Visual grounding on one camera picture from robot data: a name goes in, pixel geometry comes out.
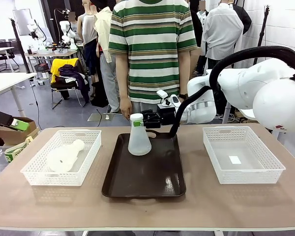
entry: gray pants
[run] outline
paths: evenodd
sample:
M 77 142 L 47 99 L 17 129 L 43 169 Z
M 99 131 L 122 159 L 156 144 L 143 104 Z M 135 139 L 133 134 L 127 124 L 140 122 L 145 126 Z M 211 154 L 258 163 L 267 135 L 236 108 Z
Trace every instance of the gray pants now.
M 132 113 L 140 113 L 152 109 L 157 112 L 157 104 L 148 104 L 143 102 L 132 102 Z
M 118 100 L 118 83 L 116 78 L 116 59 L 115 55 L 111 55 L 112 62 L 107 63 L 105 55 L 100 55 L 100 70 L 103 77 L 103 84 L 108 99 L 109 106 L 112 108 L 111 113 L 119 111 Z

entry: yellow cloth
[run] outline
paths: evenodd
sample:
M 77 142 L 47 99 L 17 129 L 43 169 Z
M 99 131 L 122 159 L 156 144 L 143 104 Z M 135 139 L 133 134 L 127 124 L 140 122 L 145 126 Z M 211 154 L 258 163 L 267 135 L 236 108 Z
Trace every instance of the yellow cloth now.
M 98 33 L 98 42 L 102 47 L 107 63 L 111 63 L 112 59 L 108 52 L 110 22 L 112 21 L 112 11 L 107 6 L 95 15 L 94 29 Z
M 78 58 L 73 59 L 54 59 L 53 64 L 51 66 L 50 72 L 52 73 L 51 83 L 56 82 L 56 76 L 59 76 L 59 68 L 64 65 L 72 65 L 75 66 Z

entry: empty white basket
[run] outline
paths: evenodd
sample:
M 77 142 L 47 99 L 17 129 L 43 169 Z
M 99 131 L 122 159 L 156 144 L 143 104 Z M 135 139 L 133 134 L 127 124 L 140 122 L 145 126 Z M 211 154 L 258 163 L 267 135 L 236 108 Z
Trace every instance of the empty white basket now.
M 48 153 L 64 144 L 72 144 L 81 139 L 85 147 L 78 154 L 78 159 L 67 173 L 51 171 L 46 163 Z M 101 146 L 99 130 L 60 130 L 42 147 L 42 149 L 24 166 L 24 174 L 30 185 L 81 186 L 90 166 Z
M 203 128 L 221 184 L 276 183 L 285 167 L 248 126 Z

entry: translucent plastic bottle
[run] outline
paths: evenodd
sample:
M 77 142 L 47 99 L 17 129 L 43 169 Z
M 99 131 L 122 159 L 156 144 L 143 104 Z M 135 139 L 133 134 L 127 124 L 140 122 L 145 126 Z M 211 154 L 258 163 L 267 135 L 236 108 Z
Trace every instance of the translucent plastic bottle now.
M 143 126 L 143 115 L 141 113 L 132 114 L 130 120 L 131 133 L 128 145 L 129 152 L 135 156 L 148 154 L 151 151 L 152 146 Z

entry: green striped t-shirt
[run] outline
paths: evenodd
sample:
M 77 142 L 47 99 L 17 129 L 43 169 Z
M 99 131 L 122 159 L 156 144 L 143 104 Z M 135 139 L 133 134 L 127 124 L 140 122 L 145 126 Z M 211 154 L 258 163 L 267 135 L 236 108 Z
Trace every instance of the green striped t-shirt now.
M 178 52 L 196 49 L 184 0 L 122 0 L 113 11 L 109 52 L 128 54 L 130 100 L 156 104 L 179 94 Z

